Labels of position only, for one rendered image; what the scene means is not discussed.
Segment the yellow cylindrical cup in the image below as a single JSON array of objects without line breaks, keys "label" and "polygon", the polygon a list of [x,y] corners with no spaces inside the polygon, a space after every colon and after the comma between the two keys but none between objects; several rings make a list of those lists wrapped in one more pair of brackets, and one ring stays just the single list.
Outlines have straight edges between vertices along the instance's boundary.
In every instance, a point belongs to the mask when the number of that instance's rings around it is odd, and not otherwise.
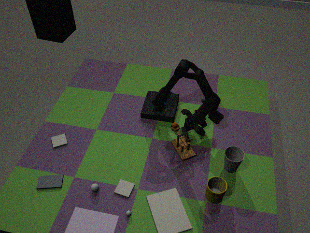
[{"label": "yellow cylindrical cup", "polygon": [[206,199],[211,204],[218,204],[222,201],[226,189],[227,183],[223,178],[211,177],[207,182]]}]

